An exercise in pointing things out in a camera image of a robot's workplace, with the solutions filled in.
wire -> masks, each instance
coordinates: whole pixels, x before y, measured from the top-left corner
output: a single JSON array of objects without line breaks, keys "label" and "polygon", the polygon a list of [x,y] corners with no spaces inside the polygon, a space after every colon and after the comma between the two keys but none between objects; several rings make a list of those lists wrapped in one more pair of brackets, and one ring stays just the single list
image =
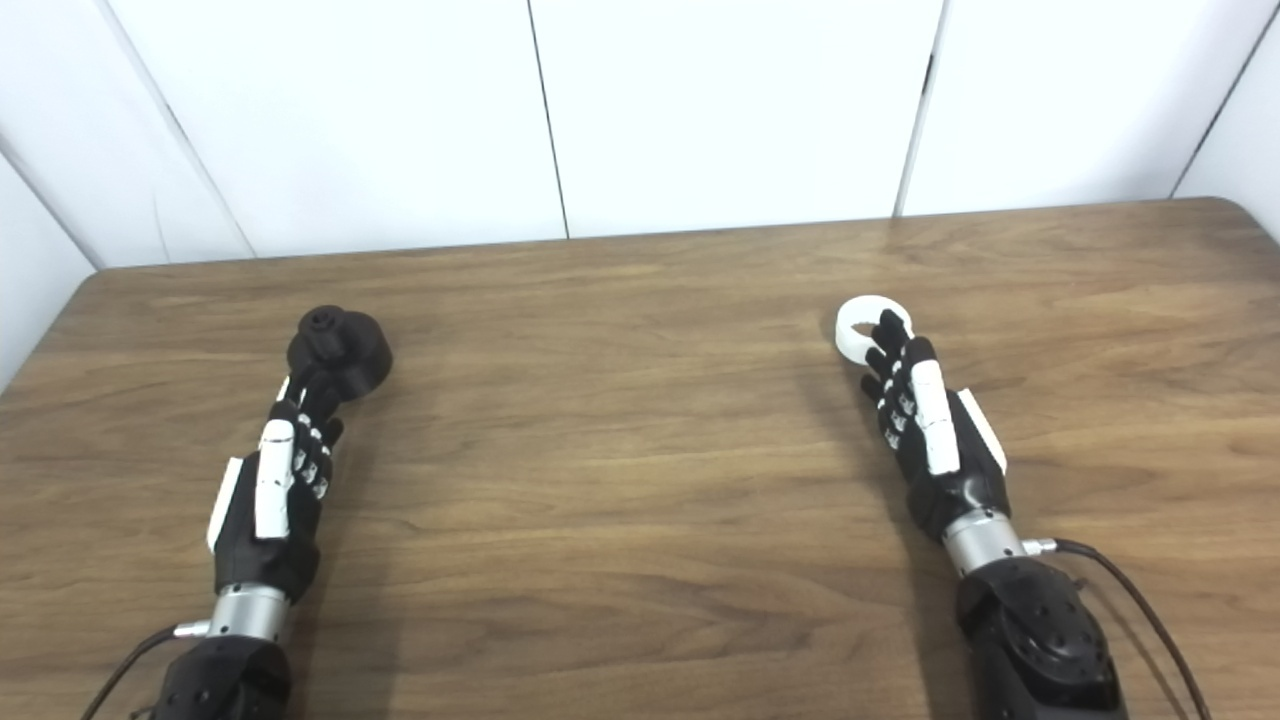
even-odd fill
[{"label": "wire", "polygon": [[1192,673],[1190,666],[1187,665],[1187,659],[1183,657],[1183,651],[1178,650],[1178,643],[1174,642],[1172,635],[1169,634],[1169,629],[1166,629],[1165,624],[1160,621],[1156,611],[1151,607],[1151,603],[1147,602],[1147,598],[1143,597],[1138,585],[1133,584],[1133,580],[1124,574],[1124,570],[1107,559],[1106,555],[1102,555],[1098,548],[1091,544],[1084,544],[1083,542],[1062,538],[1053,538],[1053,542],[1057,543],[1056,552],[1083,555],[1084,557],[1088,557],[1098,565],[1106,568],[1107,573],[1111,573],[1111,577],[1120,583],[1120,587],[1123,587],[1130,597],[1133,597],[1138,609],[1147,616],[1147,621],[1151,623],[1152,629],[1156,630],[1156,634],[1160,637],[1160,642],[1165,643],[1165,648],[1169,650],[1169,655],[1174,659],[1174,664],[1178,665],[1178,671],[1183,675],[1183,682],[1187,683],[1187,692],[1190,693],[1192,702],[1196,705],[1196,714],[1199,715],[1201,720],[1213,720],[1213,716],[1210,715],[1208,711],[1208,703],[1204,702],[1204,694],[1201,692],[1199,684],[1196,683],[1196,675]]},{"label": "wire", "polygon": [[91,717],[93,717],[97,710],[102,707],[102,702],[106,701],[106,696],[111,694],[111,691],[115,689],[115,685],[120,682],[120,678],[123,678],[124,674],[129,671],[129,667],[133,667],[133,664],[137,662],[140,657],[146,655],[147,651],[154,650],[160,644],[164,644],[165,641],[174,639],[174,630],[177,629],[178,625],[169,625],[168,628],[140,642],[138,647],[133,648],[128,655],[125,655],[124,660],[122,660],[120,664],[115,666],[115,670],[111,671],[111,675],[106,679],[105,683],[102,683],[102,689],[97,691],[97,694],[93,696],[93,701],[90,702],[88,707],[84,708],[84,715],[81,715],[81,720],[90,720]]}]

wood grain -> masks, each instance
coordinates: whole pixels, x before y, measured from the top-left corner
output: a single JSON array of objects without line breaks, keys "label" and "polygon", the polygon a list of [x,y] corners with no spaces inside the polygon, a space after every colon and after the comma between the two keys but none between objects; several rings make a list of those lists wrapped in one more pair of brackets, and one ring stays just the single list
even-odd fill
[{"label": "wood grain", "polygon": [[[223,462],[337,302],[397,365],[344,413],[293,717],[969,717],[956,580],[831,346],[865,292],[980,398],[1021,533],[1112,553],[1217,717],[1272,717],[1280,252],[1216,200],[95,275],[0,397],[0,716],[77,716],[207,614]],[[1133,716],[1183,717],[1121,591],[1064,564]]]}]

robotic arm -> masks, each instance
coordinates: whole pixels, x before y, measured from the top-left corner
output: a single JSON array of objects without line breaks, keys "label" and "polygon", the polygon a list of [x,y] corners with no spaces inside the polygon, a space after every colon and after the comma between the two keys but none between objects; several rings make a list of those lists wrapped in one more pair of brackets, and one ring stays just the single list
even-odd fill
[{"label": "robotic arm", "polygon": [[280,632],[320,565],[316,528],[342,436],[333,414],[387,378],[392,354],[372,318],[330,305],[302,316],[288,363],[257,450],[227,464],[206,536],[218,600],[207,623],[186,626],[205,639],[170,664],[154,720],[284,716]]},{"label": "robotic arm", "polygon": [[946,388],[933,345],[913,334],[901,306],[870,302],[886,307],[872,342],[851,338],[846,316],[837,345],[874,372],[861,388],[906,479],[911,520],[960,574],[956,620],[972,650],[975,717],[1128,719],[1097,620],[1066,574],[1032,557],[1052,552],[1051,541],[1014,532],[1005,452],[973,393]]}]

